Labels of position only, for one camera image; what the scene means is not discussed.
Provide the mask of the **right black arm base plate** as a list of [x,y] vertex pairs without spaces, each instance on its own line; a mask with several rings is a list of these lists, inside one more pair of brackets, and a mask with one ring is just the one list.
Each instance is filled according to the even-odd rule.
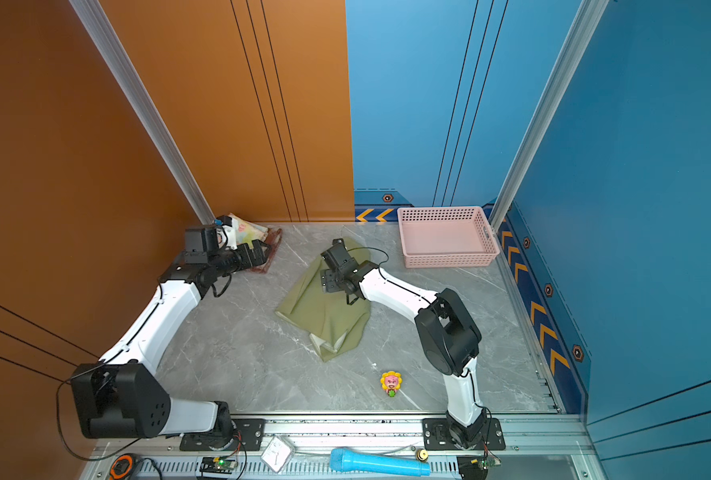
[[470,426],[463,426],[451,417],[425,418],[421,420],[421,426],[425,449],[429,451],[507,449],[505,434],[497,418],[483,415]]

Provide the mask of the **pink perforated plastic basket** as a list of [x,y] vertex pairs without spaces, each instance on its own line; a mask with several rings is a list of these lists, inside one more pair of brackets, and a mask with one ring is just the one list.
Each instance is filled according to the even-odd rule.
[[487,267],[501,253],[479,206],[399,208],[407,268]]

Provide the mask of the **red plaid skirt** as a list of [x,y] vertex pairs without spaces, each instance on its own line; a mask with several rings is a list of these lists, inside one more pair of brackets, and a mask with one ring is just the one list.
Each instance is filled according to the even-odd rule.
[[281,230],[281,228],[270,228],[268,230],[262,245],[262,252],[264,254],[265,262],[262,265],[253,267],[251,272],[266,274],[269,271],[276,254],[278,253],[282,240],[283,230]]

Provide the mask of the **olive green skirt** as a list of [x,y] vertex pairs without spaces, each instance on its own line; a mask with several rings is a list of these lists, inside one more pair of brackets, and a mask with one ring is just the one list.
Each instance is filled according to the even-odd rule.
[[325,292],[321,275],[327,269],[325,260],[318,256],[275,311],[279,318],[309,334],[323,362],[357,348],[371,318],[369,300],[349,305],[345,292]]

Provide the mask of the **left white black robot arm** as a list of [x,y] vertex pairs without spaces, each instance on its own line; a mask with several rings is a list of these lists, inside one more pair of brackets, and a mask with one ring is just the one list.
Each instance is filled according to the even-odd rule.
[[183,435],[209,448],[230,445],[236,426],[225,401],[177,399],[156,378],[175,333],[207,294],[222,295],[220,279],[265,265],[269,244],[255,240],[231,249],[186,252],[165,270],[148,306],[95,364],[81,364],[70,379],[83,436],[88,439]]

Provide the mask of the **floral pastel skirt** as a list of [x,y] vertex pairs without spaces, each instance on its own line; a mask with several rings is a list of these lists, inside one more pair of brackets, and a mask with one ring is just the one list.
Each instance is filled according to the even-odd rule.
[[239,218],[233,214],[217,218],[223,229],[221,246],[237,248],[240,244],[252,244],[254,240],[265,241],[269,228]]

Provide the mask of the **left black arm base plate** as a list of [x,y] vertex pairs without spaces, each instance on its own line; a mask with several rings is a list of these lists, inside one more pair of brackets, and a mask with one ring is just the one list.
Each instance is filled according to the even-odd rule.
[[220,430],[184,434],[179,450],[185,452],[260,451],[265,427],[266,420],[264,418],[233,419],[231,435]]

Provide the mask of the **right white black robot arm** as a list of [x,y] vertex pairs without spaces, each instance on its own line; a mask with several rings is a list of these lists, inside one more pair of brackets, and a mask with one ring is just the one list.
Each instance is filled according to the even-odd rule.
[[343,292],[352,305],[359,300],[379,303],[411,320],[421,350],[443,374],[447,391],[447,426],[455,446],[471,449],[483,442],[489,410],[479,398],[477,356],[481,330],[457,292],[440,292],[409,284],[371,261],[359,261],[345,240],[335,239],[322,253],[325,292]]

